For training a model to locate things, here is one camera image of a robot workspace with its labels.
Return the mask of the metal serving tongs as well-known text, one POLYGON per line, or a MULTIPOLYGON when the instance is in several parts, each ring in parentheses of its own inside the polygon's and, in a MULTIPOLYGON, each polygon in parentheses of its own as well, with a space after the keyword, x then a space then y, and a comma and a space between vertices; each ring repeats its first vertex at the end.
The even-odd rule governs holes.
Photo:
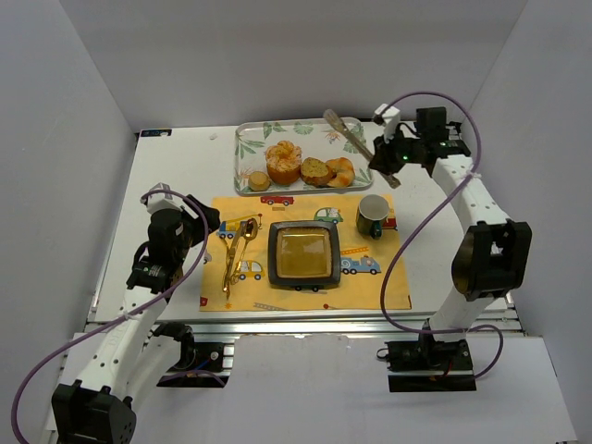
POLYGON ((375 155, 367 148, 366 142, 355 135, 334 110, 327 109, 323 114, 323 118, 330 127, 330 130, 328 131, 329 133, 337 133, 338 135, 343 136, 355 151, 361 154, 368 163, 374 159, 375 155))

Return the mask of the large orange sugared bun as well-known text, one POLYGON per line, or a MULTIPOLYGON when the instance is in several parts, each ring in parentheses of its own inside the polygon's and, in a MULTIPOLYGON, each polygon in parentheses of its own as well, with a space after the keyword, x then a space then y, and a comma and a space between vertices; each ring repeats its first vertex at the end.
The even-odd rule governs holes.
POLYGON ((290 141, 280 141, 265 150, 267 175, 279 185, 290 185, 301 176, 302 149, 290 141))

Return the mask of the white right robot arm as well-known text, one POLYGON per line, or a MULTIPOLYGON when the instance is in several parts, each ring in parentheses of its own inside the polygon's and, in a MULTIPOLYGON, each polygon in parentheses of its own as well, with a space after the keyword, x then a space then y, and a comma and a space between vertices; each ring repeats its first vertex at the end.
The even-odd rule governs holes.
POLYGON ((375 112, 384 133, 375 138, 370 167, 394 174, 408 164, 424 168, 446 194, 464 236, 451 265, 453 287, 420 337, 458 342, 494 301, 524 281, 532 230, 494 202, 477 175, 476 156, 466 143, 450 137, 445 107, 419 108, 414 128, 404 132, 400 112, 381 105, 375 112))

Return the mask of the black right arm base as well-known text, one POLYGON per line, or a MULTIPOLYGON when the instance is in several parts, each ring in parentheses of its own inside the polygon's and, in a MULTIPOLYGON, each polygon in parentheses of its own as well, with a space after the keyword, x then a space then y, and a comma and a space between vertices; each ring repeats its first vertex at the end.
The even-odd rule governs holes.
POLYGON ((390 392, 468 392, 476 390, 474 366, 465 339, 444 342, 430 336, 390 341, 376 352, 387 365, 390 392))

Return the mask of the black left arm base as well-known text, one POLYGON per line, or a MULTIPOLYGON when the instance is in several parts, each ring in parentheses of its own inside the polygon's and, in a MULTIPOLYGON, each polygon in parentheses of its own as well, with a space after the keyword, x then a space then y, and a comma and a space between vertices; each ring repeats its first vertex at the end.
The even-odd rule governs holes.
POLYGON ((222 389, 229 379, 233 346, 212 339, 197 339, 190 326, 166 323, 151 330, 149 338, 169 337, 179 345, 179 360, 159 380, 160 388, 222 389))

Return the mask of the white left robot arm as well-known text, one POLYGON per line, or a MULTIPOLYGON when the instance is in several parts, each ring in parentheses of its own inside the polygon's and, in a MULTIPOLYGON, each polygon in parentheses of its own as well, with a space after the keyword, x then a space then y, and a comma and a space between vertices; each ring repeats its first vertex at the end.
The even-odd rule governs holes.
POLYGON ((51 399, 61 443, 131 442, 146 393, 194 356, 189 327, 156 321, 188 275, 188 252, 206 245, 220 213, 171 191, 150 191, 141 201, 150 215, 148 238, 134 254, 117 318, 94 331, 104 336, 98 349, 51 399))

